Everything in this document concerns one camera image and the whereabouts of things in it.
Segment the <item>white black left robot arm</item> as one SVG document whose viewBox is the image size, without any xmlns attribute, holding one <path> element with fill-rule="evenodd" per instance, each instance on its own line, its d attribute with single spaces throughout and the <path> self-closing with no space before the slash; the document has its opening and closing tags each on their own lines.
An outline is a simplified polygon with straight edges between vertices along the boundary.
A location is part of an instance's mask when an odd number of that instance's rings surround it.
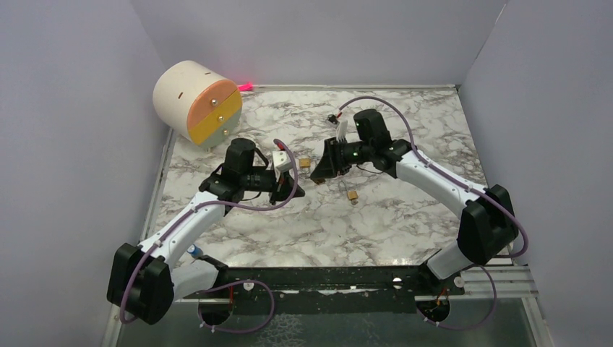
<svg viewBox="0 0 613 347">
<path fill-rule="evenodd" d="M 224 293 L 227 277 L 214 264 L 191 272 L 173 267 L 191 245 L 233 209 L 270 212 L 303 197 L 299 167 L 283 141 L 263 166 L 255 143 L 236 138 L 223 162 L 200 184 L 189 204 L 153 236 L 137 245 L 122 244 L 114 253 L 106 298 L 119 308 L 119 321 L 159 322 L 178 299 L 202 289 L 208 296 Z"/>
</svg>

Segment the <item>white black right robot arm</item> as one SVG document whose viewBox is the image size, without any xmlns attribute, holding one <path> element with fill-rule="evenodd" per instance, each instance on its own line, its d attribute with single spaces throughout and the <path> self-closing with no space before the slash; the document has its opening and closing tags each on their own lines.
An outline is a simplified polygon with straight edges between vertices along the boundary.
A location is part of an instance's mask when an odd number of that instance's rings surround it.
<svg viewBox="0 0 613 347">
<path fill-rule="evenodd" d="M 353 166 L 372 163 L 394 179 L 418 187 L 442 203 L 460 220 L 455 242 L 427 259 L 417 275 L 418 287 L 435 294 L 446 279 L 472 265 L 485 265 L 519 234 L 513 223 L 508 191 L 499 184 L 487 188 L 440 168 L 406 140 L 393 140 L 379 111 L 354 115 L 359 141 L 339 136 L 324 141 L 320 162 L 310 179 L 321 184 L 349 172 Z"/>
</svg>

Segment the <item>brass padlock with key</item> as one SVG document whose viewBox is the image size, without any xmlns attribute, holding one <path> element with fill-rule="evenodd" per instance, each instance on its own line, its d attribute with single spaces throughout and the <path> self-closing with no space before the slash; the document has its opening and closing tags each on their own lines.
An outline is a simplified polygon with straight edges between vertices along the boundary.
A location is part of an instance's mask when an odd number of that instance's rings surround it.
<svg viewBox="0 0 613 347">
<path fill-rule="evenodd" d="M 311 159 L 310 158 L 300 158 L 299 159 L 299 168 L 305 169 L 311 167 Z"/>
</svg>

